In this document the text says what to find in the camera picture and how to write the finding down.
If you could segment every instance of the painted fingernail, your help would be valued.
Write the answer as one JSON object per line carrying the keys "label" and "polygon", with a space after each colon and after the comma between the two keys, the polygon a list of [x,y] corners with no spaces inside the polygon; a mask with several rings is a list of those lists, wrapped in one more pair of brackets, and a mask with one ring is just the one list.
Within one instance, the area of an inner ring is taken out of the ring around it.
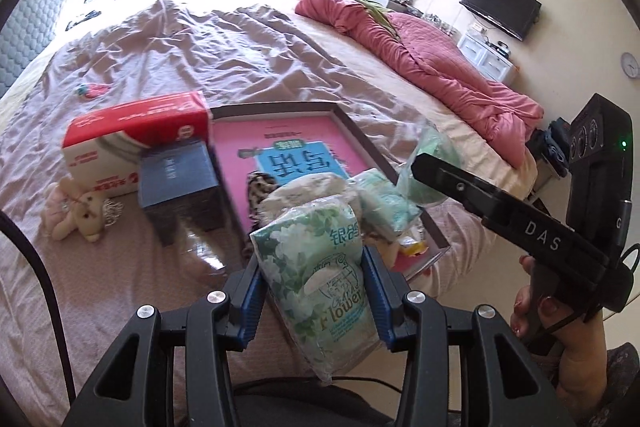
{"label": "painted fingernail", "polygon": [[540,311],[543,315],[553,315],[558,311],[558,303],[553,297],[547,297],[540,302]]}

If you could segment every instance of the green tissue package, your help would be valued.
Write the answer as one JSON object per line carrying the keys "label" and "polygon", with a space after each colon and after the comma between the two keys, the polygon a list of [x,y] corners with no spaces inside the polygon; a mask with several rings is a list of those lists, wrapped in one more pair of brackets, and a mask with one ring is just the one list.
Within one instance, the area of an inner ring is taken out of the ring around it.
{"label": "green tissue package", "polygon": [[330,381],[360,362],[378,335],[351,207],[335,197],[314,200],[250,237],[280,314],[316,375]]}
{"label": "green tissue package", "polygon": [[405,197],[416,204],[433,206],[442,203],[447,197],[414,178],[414,174],[411,172],[411,165],[414,163],[416,156],[423,153],[436,156],[436,158],[446,161],[454,167],[461,169],[464,167],[458,151],[456,151],[456,148],[446,134],[440,133],[435,127],[430,126],[422,131],[418,145],[404,166],[402,166],[398,177],[398,189]]}
{"label": "green tissue package", "polygon": [[420,208],[409,201],[378,169],[369,169],[350,178],[355,183],[367,228],[390,243],[396,241],[420,215]]}

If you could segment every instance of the blue box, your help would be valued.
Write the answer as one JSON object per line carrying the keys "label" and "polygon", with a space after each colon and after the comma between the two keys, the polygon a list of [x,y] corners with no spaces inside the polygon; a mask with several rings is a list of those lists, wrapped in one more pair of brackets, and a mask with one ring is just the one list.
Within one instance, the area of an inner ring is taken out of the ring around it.
{"label": "blue box", "polygon": [[178,217],[201,230],[223,227],[221,190],[202,140],[180,141],[142,155],[138,203],[164,247],[174,243]]}

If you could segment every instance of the flat screen tv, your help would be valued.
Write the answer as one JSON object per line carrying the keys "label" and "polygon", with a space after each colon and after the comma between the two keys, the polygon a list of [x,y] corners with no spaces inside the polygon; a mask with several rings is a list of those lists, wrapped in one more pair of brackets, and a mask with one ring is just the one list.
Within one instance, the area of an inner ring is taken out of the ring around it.
{"label": "flat screen tv", "polygon": [[521,41],[537,20],[542,6],[536,0],[460,0],[460,4]]}

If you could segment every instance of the red and white box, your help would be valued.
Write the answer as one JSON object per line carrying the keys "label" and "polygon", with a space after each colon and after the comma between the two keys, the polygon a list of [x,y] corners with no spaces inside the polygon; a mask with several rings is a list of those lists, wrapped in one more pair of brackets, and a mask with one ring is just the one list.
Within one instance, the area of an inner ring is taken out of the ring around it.
{"label": "red and white box", "polygon": [[156,96],[74,118],[62,153],[79,184],[119,196],[138,190],[142,152],[192,137],[208,142],[210,123],[199,91]]}

